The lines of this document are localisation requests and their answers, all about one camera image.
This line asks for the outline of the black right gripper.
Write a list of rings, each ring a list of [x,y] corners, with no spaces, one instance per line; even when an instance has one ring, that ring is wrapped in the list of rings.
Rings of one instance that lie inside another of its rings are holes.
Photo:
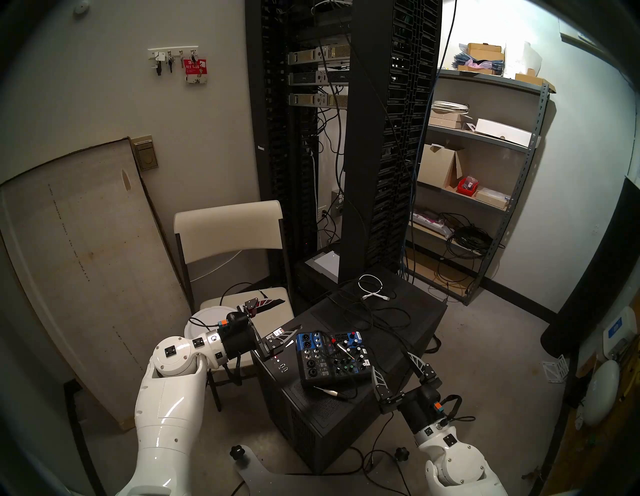
[[[420,357],[406,351],[406,360],[410,370],[420,382],[420,386],[407,393],[400,392],[394,395],[382,373],[373,365],[370,366],[370,373],[373,391],[377,402],[380,403],[381,412],[386,414],[398,410],[411,432],[416,435],[444,417],[438,391],[442,381],[433,367]]]

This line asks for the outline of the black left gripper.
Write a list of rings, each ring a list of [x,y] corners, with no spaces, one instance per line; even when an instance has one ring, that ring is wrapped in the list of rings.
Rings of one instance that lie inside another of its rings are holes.
[[[254,318],[257,314],[274,309],[283,303],[285,301],[280,298],[253,298],[245,302],[243,312]],[[280,327],[261,339],[252,322],[228,322],[227,325],[218,328],[218,335],[227,359],[236,359],[258,347],[261,359],[272,359],[291,344],[301,330],[302,325],[286,329]]]

